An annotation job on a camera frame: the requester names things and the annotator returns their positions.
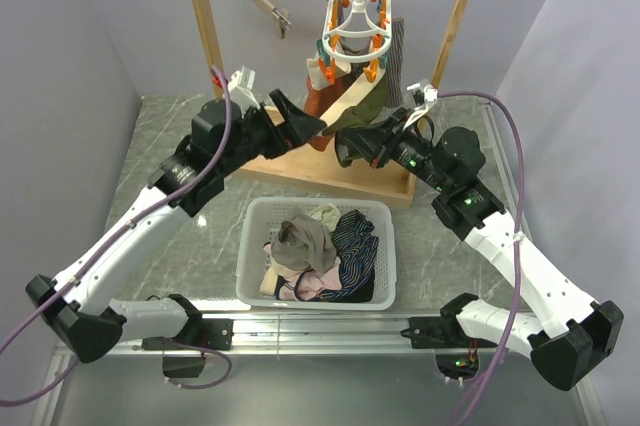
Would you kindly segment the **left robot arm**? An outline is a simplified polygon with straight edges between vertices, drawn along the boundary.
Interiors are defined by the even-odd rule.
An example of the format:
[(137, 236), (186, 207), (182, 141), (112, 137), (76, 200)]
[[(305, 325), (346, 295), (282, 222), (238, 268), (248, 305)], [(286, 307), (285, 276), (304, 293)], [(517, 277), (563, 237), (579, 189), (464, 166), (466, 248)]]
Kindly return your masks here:
[(205, 103), (190, 133), (112, 228), (55, 277), (38, 275), (28, 283), (26, 293), (44, 322), (80, 362), (94, 362), (123, 341), (162, 338), (179, 348), (199, 341), (202, 314), (183, 295), (150, 301), (114, 296), (136, 267), (223, 191), (228, 176), (259, 156), (279, 158), (325, 128), (280, 90), (270, 97), (280, 123), (261, 104)]

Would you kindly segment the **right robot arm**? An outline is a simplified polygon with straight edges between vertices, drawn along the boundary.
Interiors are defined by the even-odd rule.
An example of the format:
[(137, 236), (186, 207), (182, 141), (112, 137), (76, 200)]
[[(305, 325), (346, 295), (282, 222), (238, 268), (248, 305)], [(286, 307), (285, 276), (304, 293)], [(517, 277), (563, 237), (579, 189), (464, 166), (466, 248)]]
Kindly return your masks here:
[(394, 162), (433, 188), (432, 207), (443, 226), (484, 257), (531, 310), (511, 313), (462, 294), (441, 309), (446, 342), (502, 344), (530, 359), (561, 391), (572, 389), (613, 352), (623, 312), (577, 287), (520, 230), (478, 177), (486, 157), (474, 131), (451, 127), (432, 142), (403, 120), (389, 118), (338, 132), (334, 149), (343, 167), (356, 159), (374, 169)]

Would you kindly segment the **pink underwear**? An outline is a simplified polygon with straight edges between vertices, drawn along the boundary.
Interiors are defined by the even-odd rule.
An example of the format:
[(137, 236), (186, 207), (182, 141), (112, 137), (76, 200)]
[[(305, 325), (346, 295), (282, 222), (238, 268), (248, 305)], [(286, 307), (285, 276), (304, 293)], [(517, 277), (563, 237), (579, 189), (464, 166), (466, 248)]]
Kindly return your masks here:
[(307, 268), (304, 271), (291, 270), (275, 261), (271, 254), (271, 244), (263, 246), (269, 259), (259, 292), (273, 296), (280, 301), (307, 302), (319, 300), (324, 291), (340, 291), (342, 283), (339, 276), (341, 259), (336, 258), (334, 265), (326, 272)]

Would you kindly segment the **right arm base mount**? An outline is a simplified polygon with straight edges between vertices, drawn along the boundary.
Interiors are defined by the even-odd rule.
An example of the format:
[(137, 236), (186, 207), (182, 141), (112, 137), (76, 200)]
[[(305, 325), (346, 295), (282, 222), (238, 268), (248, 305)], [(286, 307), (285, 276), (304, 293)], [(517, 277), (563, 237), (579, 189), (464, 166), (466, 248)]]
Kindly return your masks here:
[(436, 367), (446, 380), (473, 381), (480, 370), (479, 350), (496, 343), (467, 336), (452, 319), (441, 316), (411, 317), (400, 332), (414, 350), (433, 350)]

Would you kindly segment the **dark striped underwear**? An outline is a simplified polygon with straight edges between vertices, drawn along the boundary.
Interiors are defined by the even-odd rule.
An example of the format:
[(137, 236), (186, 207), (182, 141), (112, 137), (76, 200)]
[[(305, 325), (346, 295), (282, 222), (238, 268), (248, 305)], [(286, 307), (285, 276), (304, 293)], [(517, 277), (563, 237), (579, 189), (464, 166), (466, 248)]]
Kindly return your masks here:
[(321, 301), (334, 303), (366, 303), (373, 297), (375, 262), (379, 237), (374, 225), (358, 210), (342, 215), (331, 240), (341, 260), (339, 290), (324, 290)]

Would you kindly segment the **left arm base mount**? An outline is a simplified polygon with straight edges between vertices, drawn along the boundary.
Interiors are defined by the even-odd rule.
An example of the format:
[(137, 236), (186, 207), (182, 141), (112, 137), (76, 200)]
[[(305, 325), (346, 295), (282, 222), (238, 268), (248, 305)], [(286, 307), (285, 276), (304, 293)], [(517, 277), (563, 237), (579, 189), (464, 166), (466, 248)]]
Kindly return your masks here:
[(197, 379), (204, 371), (209, 355), (224, 360), (223, 378), (231, 372), (231, 360), (225, 352), (231, 350), (234, 321), (228, 318), (201, 318), (175, 338), (143, 339), (143, 351), (163, 354), (162, 372), (170, 381)]

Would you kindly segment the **white plastic laundry basket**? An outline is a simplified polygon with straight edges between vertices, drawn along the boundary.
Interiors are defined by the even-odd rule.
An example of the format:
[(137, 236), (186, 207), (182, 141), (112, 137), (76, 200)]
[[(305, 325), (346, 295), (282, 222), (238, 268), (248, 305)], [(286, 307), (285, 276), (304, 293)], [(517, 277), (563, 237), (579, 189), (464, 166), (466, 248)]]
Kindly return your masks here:
[(236, 294), (253, 307), (388, 309), (396, 297), (390, 209), (367, 200), (254, 200), (241, 233)]

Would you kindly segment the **white round clip hanger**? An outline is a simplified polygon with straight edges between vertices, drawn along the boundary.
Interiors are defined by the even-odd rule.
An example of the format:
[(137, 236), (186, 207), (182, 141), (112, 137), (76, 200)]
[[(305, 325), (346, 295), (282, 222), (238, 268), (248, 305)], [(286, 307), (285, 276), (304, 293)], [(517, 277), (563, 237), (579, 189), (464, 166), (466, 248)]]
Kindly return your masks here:
[(332, 84), (340, 65), (362, 64), (373, 83), (388, 66), (392, 39), (392, 0), (327, 0), (316, 42), (320, 72)]

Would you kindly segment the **orange white underwear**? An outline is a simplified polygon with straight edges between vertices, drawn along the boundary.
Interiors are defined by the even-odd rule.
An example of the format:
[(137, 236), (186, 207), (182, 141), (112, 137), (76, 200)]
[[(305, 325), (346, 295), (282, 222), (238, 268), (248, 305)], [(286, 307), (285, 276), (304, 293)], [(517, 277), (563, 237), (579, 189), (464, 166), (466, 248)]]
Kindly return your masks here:
[(336, 78), (333, 83), (325, 77), (320, 67), (320, 55), (315, 52), (312, 58), (306, 59), (307, 68), (307, 98), (304, 103), (304, 112), (310, 116), (320, 118), (327, 111), (339, 112), (334, 121), (326, 120), (330, 126), (328, 136), (317, 136), (310, 142), (310, 146), (316, 151), (325, 151), (330, 138), (337, 132), (346, 128), (361, 126), (362, 122), (356, 117), (354, 105), (347, 105), (341, 97), (347, 92), (356, 79), (355, 66), (349, 62), (336, 61)]

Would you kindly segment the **beige underwear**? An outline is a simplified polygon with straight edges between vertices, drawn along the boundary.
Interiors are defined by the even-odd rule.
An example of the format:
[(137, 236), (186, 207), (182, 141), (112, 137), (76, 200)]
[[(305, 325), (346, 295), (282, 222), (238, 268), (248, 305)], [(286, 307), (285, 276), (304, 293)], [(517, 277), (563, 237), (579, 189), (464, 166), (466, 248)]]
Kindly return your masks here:
[(294, 271), (326, 272), (338, 257), (327, 228), (299, 211), (281, 222), (271, 254), (277, 263)]

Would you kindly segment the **olive green underwear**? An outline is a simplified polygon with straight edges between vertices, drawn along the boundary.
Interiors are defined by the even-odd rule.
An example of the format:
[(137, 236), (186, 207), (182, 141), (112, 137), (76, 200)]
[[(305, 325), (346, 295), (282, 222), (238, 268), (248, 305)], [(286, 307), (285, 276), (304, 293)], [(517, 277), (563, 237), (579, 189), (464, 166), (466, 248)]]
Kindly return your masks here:
[(378, 71), (373, 82), (369, 82), (364, 73), (358, 76), (321, 114), (320, 119), (327, 127), (314, 139), (314, 148), (325, 151), (337, 132), (366, 126), (376, 119), (387, 104), (388, 85), (385, 69)]

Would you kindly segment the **grey striped underwear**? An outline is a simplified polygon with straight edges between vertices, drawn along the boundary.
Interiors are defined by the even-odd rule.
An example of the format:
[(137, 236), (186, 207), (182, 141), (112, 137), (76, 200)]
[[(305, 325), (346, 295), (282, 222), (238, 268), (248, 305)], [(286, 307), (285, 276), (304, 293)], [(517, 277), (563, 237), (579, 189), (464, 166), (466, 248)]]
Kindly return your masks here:
[[(392, 22), (392, 38), (391, 46), (389, 50), (381, 57), (378, 58), (378, 69), (385, 69), (388, 76), (388, 95), (387, 104), (384, 108), (395, 109), (403, 104), (403, 93), (401, 90), (401, 76), (403, 65), (403, 45), (405, 36), (405, 21), (403, 17), (394, 17)], [(354, 63), (356, 79), (362, 73), (366, 75), (366, 69), (369, 67), (369, 62)]]

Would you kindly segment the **pale yellow underwear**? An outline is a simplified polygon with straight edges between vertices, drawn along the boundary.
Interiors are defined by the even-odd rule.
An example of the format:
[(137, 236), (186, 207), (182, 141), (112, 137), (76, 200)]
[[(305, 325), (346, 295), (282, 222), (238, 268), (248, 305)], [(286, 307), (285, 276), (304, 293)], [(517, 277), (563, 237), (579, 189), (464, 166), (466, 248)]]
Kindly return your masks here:
[(308, 216), (324, 225), (329, 232), (334, 232), (342, 214), (336, 205), (324, 203), (311, 210)]

